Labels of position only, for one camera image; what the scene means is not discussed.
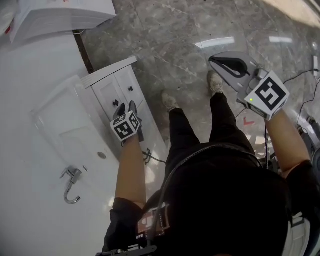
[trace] black shirt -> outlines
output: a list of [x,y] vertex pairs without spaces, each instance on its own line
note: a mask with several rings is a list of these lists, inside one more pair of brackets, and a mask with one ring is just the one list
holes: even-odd
[[[145,230],[159,194],[143,210],[115,199],[103,252],[146,246]],[[311,235],[317,234],[320,185],[310,161],[285,180],[236,155],[210,159],[201,154],[172,177],[154,240],[155,255],[281,255],[288,222],[299,212],[310,220]]]

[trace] shoe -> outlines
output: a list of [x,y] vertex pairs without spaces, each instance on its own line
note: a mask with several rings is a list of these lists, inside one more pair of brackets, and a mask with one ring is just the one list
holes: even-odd
[[310,124],[310,125],[313,125],[316,120],[312,117],[312,116],[308,116],[308,118],[306,119],[306,121]]
[[174,109],[180,109],[176,99],[170,96],[166,91],[162,92],[162,103],[168,112]]
[[207,75],[208,85],[211,92],[211,95],[215,95],[216,93],[223,93],[222,87],[224,85],[224,80],[218,75],[216,72],[209,71]]

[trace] chrome faucet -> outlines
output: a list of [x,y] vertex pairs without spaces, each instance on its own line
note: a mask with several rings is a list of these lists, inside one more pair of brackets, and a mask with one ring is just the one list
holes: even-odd
[[72,166],[69,166],[67,169],[65,169],[63,171],[60,179],[63,176],[65,176],[65,174],[69,175],[71,177],[71,179],[69,181],[68,187],[66,188],[66,191],[64,192],[64,201],[69,205],[74,205],[81,199],[81,197],[77,196],[74,200],[68,200],[68,194],[69,194],[69,191],[71,190],[72,186],[74,184],[76,184],[77,181],[79,180],[79,177],[82,174],[82,172],[79,169],[76,169]]

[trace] logo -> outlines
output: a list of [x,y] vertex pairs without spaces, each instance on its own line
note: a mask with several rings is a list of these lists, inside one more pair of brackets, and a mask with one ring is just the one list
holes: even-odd
[[255,94],[263,101],[263,103],[272,111],[286,96],[286,93],[269,77],[255,91]]
[[[169,218],[168,218],[168,204],[163,203],[162,208],[160,210],[159,219],[156,224],[156,237],[163,236],[165,234],[165,230],[170,228]],[[137,233],[136,239],[140,239],[143,237],[147,238],[147,232],[152,228],[154,222],[154,216],[156,214],[156,208],[150,209],[146,212],[142,219],[140,219],[137,223]]]

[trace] black cable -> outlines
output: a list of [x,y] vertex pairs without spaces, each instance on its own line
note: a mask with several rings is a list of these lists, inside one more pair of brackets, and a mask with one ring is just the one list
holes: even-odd
[[285,84],[286,82],[289,82],[289,81],[291,81],[291,80],[294,80],[294,79],[300,77],[300,76],[301,76],[302,74],[304,74],[304,73],[308,73],[308,72],[311,72],[311,71],[317,71],[317,69],[310,69],[310,70],[307,70],[307,71],[303,71],[303,72],[301,72],[300,74],[298,74],[298,75],[296,75],[296,76],[288,79],[287,81],[284,81],[283,84]]
[[158,161],[158,162],[160,162],[160,163],[164,163],[165,165],[167,164],[167,162],[162,161],[162,160],[159,160],[159,159],[153,157],[151,153],[146,153],[146,152],[142,151],[142,154],[144,154],[145,156],[147,156],[144,161],[146,161],[148,158],[151,158],[151,159],[156,160],[156,161]]
[[266,162],[266,166],[265,168],[268,169],[268,138],[267,138],[267,126],[264,125],[264,139],[265,139],[265,162]]
[[300,113],[299,113],[299,116],[298,116],[298,121],[296,121],[296,124],[299,123],[299,119],[300,119],[301,112],[302,112],[302,109],[303,109],[304,105],[305,105],[306,103],[313,102],[313,101],[315,100],[315,98],[316,98],[316,92],[317,92],[318,84],[319,84],[319,83],[320,83],[320,81],[319,81],[319,82],[316,84],[316,86],[315,86],[315,90],[314,90],[314,93],[313,93],[313,99],[312,99],[312,100],[308,100],[308,101],[306,101],[306,102],[304,102],[304,103],[302,104],[302,106],[301,106],[301,108],[300,108]]
[[237,117],[238,117],[243,111],[245,111],[245,110],[246,110],[246,108],[242,109],[242,110],[240,111],[240,113],[236,115],[235,119],[237,119]]
[[101,78],[99,81],[96,81],[95,83],[91,84],[90,86],[94,86],[95,84],[99,83],[100,81],[107,78],[108,76],[110,76],[110,75],[108,74],[107,76],[105,76],[104,78]]
[[307,129],[303,128],[302,126],[301,126],[301,129],[302,129],[302,130],[305,130],[305,133],[306,133],[306,134],[309,134],[308,131],[307,131]]

